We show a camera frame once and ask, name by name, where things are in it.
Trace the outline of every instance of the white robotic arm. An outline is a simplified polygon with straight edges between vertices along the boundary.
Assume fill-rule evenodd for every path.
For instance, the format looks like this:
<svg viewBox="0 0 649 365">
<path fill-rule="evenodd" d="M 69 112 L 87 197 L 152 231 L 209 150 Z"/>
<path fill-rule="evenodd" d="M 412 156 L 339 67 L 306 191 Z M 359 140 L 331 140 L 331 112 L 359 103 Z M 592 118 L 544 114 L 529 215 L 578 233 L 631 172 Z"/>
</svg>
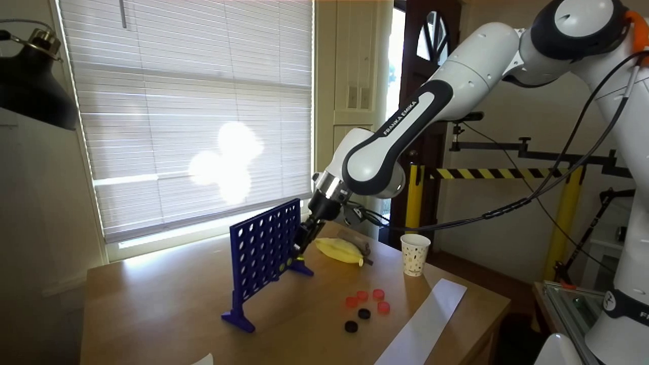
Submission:
<svg viewBox="0 0 649 365">
<path fill-rule="evenodd" d="M 612 67 L 649 47 L 633 39 L 645 37 L 649 43 L 647 28 L 637 34 L 641 26 L 645 22 L 631 22 L 619 0 L 552 0 L 527 30 L 499 22 L 481 26 L 418 89 L 414 101 L 377 132 L 349 132 L 318 174 L 308 205 L 312 215 L 302 225 L 296 249 L 304 251 L 322 221 L 335 219 L 351 195 L 398 195 L 404 189 L 398 158 L 422 130 L 462 120 L 499 81 L 542 87 L 564 73 L 576 73 L 596 89 Z M 606 120 L 621 112 L 625 99 L 612 136 L 637 183 L 637 195 L 615 290 L 606 294 L 586 343 L 604 363 L 649 363 L 649 67 L 637 59 L 623 63 L 598 95 Z"/>
</svg>

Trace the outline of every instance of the white paper cup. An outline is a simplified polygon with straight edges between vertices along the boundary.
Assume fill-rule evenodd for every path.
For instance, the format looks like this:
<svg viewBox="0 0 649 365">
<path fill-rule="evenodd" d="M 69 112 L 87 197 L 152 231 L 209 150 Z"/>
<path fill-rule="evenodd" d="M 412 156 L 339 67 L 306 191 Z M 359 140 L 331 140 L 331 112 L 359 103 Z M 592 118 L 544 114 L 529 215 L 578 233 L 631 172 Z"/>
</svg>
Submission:
<svg viewBox="0 0 649 365">
<path fill-rule="evenodd" d="M 422 276 L 430 239 L 418 233 L 402 235 L 404 274 Z"/>
</svg>

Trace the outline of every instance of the window blind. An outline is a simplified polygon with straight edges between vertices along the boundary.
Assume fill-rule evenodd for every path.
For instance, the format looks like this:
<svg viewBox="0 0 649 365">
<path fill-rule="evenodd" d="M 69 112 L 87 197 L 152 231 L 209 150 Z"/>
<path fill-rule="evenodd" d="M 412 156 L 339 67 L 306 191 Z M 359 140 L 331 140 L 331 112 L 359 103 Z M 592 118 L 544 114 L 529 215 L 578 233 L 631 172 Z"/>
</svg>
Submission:
<svg viewBox="0 0 649 365">
<path fill-rule="evenodd" d="M 110 243 L 310 191 L 310 0 L 59 0 Z"/>
</svg>

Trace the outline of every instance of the table surface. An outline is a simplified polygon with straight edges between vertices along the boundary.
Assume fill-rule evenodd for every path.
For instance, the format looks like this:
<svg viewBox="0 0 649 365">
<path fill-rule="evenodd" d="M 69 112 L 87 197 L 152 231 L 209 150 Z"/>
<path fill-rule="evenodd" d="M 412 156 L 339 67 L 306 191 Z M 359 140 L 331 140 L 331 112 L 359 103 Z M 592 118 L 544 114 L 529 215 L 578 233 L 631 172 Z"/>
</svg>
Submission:
<svg viewBox="0 0 649 365">
<path fill-rule="evenodd" d="M 231 308 L 229 239 L 193 243 L 89 270 L 85 284 L 81 363 L 375 363 L 430 292 L 426 278 L 402 274 L 402 256 L 343 225 L 320 237 L 369 243 L 373 266 L 349 266 L 310 245 L 312 278 L 286 272 L 251 296 L 247 335 L 221 320 Z M 509 300 L 473 282 L 426 266 L 428 276 L 466 286 L 466 294 L 428 361 L 466 363 L 491 341 Z M 359 333 L 343 331 L 355 310 L 345 298 L 383 288 L 387 316 L 373 310 Z"/>
</svg>

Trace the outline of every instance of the connect four game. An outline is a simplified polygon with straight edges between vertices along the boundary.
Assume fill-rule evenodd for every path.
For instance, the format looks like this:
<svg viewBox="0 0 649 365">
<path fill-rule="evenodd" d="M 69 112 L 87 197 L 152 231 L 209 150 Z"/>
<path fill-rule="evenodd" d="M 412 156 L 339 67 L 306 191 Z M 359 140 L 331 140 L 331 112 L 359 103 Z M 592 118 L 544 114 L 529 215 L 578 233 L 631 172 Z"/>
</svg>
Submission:
<svg viewBox="0 0 649 365">
<path fill-rule="evenodd" d="M 229 227 L 233 292 L 231 310 L 221 314 L 225 322 L 254 333 L 256 326 L 243 314 L 245 300 L 276 282 L 286 270 L 312 276 L 304 262 L 290 258 L 298 229 L 298 199 Z"/>
</svg>

